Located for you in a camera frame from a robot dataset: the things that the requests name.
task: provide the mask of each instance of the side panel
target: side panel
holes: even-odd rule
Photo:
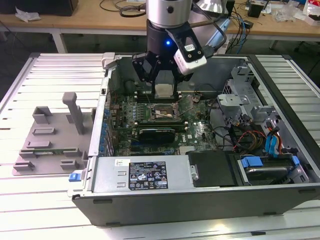
[[[279,215],[320,195],[320,187],[144,196],[79,197],[72,201],[96,226],[139,225]]]

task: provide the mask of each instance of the silver metal chassis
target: silver metal chassis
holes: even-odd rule
[[[227,60],[233,58],[246,60],[245,57],[214,57],[214,59],[220,59],[221,61],[224,59]],[[293,138],[296,140],[300,150],[303,152],[305,158],[302,159],[302,161],[308,162],[312,166],[315,173],[315,179],[318,179],[320,176],[319,169],[296,136],[276,102],[271,98],[270,93],[265,88],[261,77],[253,68],[253,65],[249,63],[248,66],[256,75],[262,90],[264,90],[264,93],[269,97],[269,101],[271,101],[271,104],[274,105],[275,109],[281,116],[281,119],[288,127]],[[116,67],[109,69],[108,77],[114,74],[114,71],[116,71],[115,68]],[[96,139],[100,139],[100,132],[101,129],[94,133]],[[129,190],[96,192],[96,184],[107,184],[106,182],[101,181],[101,179],[99,179],[98,182],[96,181],[97,172],[100,171],[100,169],[98,169],[99,161],[111,161],[111,165],[113,165],[115,161],[115,158],[98,158],[97,155],[98,154],[92,155],[92,159],[87,170],[87,175],[83,182],[83,190],[79,191],[80,189],[78,189],[73,193],[73,202],[83,213],[85,213],[92,224],[98,226],[192,221],[210,219],[212,217],[231,218],[277,215],[282,214],[296,205],[320,195],[319,182],[287,185],[205,187],[188,189],[175,189],[169,187],[168,189],[146,190],[138,192]],[[149,204],[160,204],[160,200],[170,203],[171,206],[180,206],[180,208],[183,209],[191,209],[194,207],[194,205],[196,205],[197,209],[196,212],[192,213],[188,211],[177,212],[171,209],[166,216],[163,216],[161,214],[163,209],[155,209]],[[150,216],[148,214],[135,212],[135,209],[140,207],[142,208],[141,203],[145,204],[143,208],[146,213],[153,212],[154,214],[162,217],[156,218],[154,215]],[[228,209],[226,210],[225,208],[221,208],[221,206],[227,206]],[[133,212],[135,212],[135,214],[140,214],[140,220],[132,218]]]

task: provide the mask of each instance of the white paper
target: white paper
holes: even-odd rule
[[[306,15],[304,15],[304,12],[299,10],[297,11],[294,15],[293,15],[294,18],[296,19],[300,19],[302,21],[304,21],[306,19]]]
[[[130,159],[116,159],[114,161],[115,167],[129,166]]]
[[[271,9],[282,9],[284,7],[284,4],[274,4],[274,3],[271,3],[270,4],[271,6]]]
[[[15,16],[26,23],[28,21],[35,21],[35,20],[41,19],[41,17],[39,16],[39,13],[37,12],[25,12],[25,11],[19,10],[18,8],[15,8],[15,10],[16,10]]]

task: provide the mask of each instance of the black sticker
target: black sticker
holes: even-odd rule
[[[168,177],[165,161],[129,163],[130,190],[156,190],[167,188]]]

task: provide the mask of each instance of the desk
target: desk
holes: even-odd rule
[[[23,22],[14,15],[0,14],[0,20],[13,32],[32,32],[52,34],[59,53],[67,53],[62,34],[104,34],[104,35],[146,35],[146,16],[124,18],[118,12],[109,12],[99,7],[100,0],[79,0],[72,16],[41,15],[41,20]],[[114,9],[110,1],[103,5]],[[320,41],[320,27],[310,26],[297,19],[295,22],[275,22],[270,14],[259,18],[246,17],[247,11],[240,8],[238,13],[253,22],[249,39],[284,41]],[[0,25],[0,31],[7,31]],[[229,37],[238,32],[238,26],[232,22],[227,30]]]
[[[97,106],[104,76],[101,58],[102,54],[30,57],[0,102],[1,240],[297,240],[320,236],[320,200],[305,202],[278,216],[97,228],[68,197],[68,175],[13,176],[13,164],[34,122],[36,106],[68,113],[61,99],[69,91],[76,92],[83,113]],[[257,231],[266,235],[252,236]]]

